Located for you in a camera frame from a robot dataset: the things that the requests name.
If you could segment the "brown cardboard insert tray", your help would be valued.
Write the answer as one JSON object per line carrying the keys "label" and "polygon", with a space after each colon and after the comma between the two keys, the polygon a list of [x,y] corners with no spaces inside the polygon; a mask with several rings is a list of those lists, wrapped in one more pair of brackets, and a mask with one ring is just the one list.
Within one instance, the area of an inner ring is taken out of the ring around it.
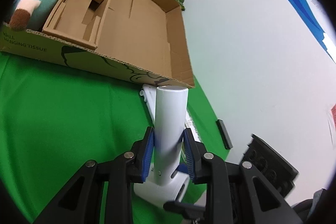
{"label": "brown cardboard insert tray", "polygon": [[58,0],[42,31],[95,50],[111,0]]}

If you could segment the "white hair dryer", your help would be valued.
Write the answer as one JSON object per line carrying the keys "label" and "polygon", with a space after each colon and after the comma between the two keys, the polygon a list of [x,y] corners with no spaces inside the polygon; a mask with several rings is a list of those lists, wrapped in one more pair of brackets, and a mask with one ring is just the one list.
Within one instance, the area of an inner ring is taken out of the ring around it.
{"label": "white hair dryer", "polygon": [[154,125],[154,162],[146,181],[135,184],[134,192],[156,207],[162,208],[168,201],[181,202],[187,190],[188,170],[180,163],[184,129],[172,133],[167,123]]}

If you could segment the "black bar on table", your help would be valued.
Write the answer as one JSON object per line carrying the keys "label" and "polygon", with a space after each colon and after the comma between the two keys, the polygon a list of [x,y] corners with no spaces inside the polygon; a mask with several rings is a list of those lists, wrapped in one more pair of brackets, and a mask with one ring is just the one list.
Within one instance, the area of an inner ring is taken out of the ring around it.
{"label": "black bar on table", "polygon": [[224,125],[224,122],[221,119],[218,119],[216,121],[216,124],[217,124],[217,127],[219,129],[219,132],[220,132],[220,135],[221,135],[221,138],[222,138],[225,149],[226,150],[232,149],[233,145],[232,145],[230,136],[228,135],[227,129]]}

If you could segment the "white boxed item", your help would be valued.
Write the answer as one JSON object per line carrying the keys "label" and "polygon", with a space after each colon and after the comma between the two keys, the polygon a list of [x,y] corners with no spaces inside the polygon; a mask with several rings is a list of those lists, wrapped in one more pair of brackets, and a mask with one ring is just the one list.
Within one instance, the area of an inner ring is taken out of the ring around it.
{"label": "white boxed item", "polygon": [[194,139],[201,141],[195,122],[187,110],[188,88],[181,86],[154,87],[144,84],[139,94],[143,97],[151,120],[156,127],[167,123],[167,129],[172,133],[181,133],[184,128],[190,128]]}

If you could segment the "green table cloth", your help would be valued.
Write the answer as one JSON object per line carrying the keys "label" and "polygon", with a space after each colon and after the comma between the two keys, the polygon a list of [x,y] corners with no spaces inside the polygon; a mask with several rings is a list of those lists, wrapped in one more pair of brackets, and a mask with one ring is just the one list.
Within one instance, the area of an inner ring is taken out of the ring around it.
{"label": "green table cloth", "polygon": [[1,223],[31,223],[89,159],[151,124],[140,85],[1,53]]}

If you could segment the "large flat cardboard box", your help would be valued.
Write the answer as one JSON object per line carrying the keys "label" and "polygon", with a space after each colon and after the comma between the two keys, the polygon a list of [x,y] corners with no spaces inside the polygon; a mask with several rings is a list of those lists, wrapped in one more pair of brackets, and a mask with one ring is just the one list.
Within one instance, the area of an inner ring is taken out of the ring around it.
{"label": "large flat cardboard box", "polygon": [[132,83],[194,87],[176,0],[111,0],[95,50],[37,31],[1,26],[1,51]]}

